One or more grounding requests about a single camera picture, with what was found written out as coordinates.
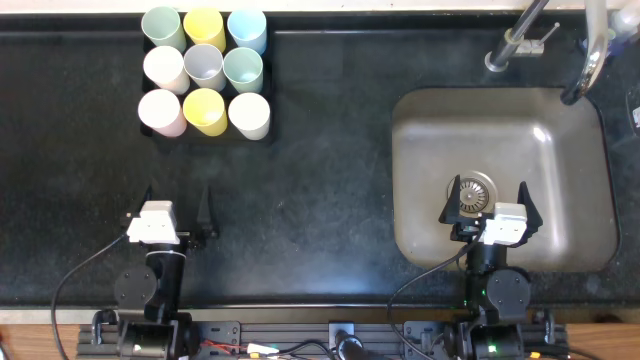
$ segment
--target white cup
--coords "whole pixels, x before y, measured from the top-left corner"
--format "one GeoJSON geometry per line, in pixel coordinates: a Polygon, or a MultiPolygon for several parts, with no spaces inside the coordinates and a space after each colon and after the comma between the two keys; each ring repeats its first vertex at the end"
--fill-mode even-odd
{"type": "Polygon", "coordinates": [[[189,89],[189,75],[184,71],[182,54],[171,46],[151,49],[142,64],[145,75],[162,89],[182,95],[189,89]]]}
{"type": "Polygon", "coordinates": [[[146,93],[138,104],[138,116],[145,125],[167,137],[180,136],[187,129],[180,101],[169,90],[146,93]]]}
{"type": "Polygon", "coordinates": [[[229,51],[224,57],[223,70],[239,93],[262,90],[262,58],[255,50],[235,48],[229,51]]]}
{"type": "Polygon", "coordinates": [[[240,94],[229,104],[229,120],[247,139],[260,140],[269,132],[271,108],[258,94],[240,94]]]}
{"type": "Polygon", "coordinates": [[[184,69],[202,88],[221,91],[227,84],[222,72],[222,53],[209,44],[192,46],[184,54],[184,69]]]}
{"type": "Polygon", "coordinates": [[[229,33],[236,44],[262,55],[267,49],[267,18],[260,10],[236,10],[227,20],[229,33]]]}
{"type": "Polygon", "coordinates": [[[142,17],[142,32],[156,46],[171,46],[183,52],[187,40],[180,24],[180,15],[173,8],[160,6],[147,11],[142,17]]]}

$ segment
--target yellow cup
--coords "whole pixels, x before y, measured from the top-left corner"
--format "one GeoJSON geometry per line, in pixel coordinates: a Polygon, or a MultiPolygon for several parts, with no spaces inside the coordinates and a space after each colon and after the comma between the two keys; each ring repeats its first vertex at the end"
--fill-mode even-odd
{"type": "Polygon", "coordinates": [[[218,136],[227,129],[224,100],[215,90],[194,90],[184,99],[182,112],[187,121],[205,135],[218,136]]]}
{"type": "Polygon", "coordinates": [[[222,15],[214,8],[196,8],[189,11],[184,17],[184,31],[196,44],[210,44],[220,52],[227,48],[222,15]]]}

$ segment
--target faucet handle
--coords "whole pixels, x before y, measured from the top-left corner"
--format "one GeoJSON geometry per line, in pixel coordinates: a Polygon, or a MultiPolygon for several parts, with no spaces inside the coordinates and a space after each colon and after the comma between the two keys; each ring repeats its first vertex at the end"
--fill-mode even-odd
{"type": "Polygon", "coordinates": [[[559,27],[560,23],[555,23],[553,28],[540,40],[523,40],[513,56],[541,56],[544,53],[544,42],[547,41],[549,36],[551,36],[551,34],[553,34],[559,27]]]}

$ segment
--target sink basin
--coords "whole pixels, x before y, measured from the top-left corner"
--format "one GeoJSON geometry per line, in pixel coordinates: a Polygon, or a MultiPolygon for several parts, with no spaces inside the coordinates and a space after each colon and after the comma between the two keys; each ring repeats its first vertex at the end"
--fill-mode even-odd
{"type": "Polygon", "coordinates": [[[544,225],[510,249],[532,271],[603,268],[618,246],[598,112],[561,89],[425,89],[393,111],[395,237],[409,261],[431,267],[462,245],[438,222],[460,174],[463,214],[517,201],[526,181],[544,225]]]}

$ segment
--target chrome faucet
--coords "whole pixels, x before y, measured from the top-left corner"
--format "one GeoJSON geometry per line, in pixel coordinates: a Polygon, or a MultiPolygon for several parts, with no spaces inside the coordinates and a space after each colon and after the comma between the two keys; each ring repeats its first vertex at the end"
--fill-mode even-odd
{"type": "MultiPolygon", "coordinates": [[[[489,70],[500,72],[507,69],[509,59],[516,54],[518,48],[525,41],[524,34],[548,2],[549,0],[534,0],[518,19],[516,25],[504,33],[504,37],[498,47],[485,57],[485,65],[489,70]]],[[[578,99],[589,91],[598,78],[600,70],[602,70],[609,46],[606,1],[584,0],[584,4],[589,45],[580,76],[572,85],[567,86],[560,96],[562,102],[566,105],[575,104],[578,99]]]]}

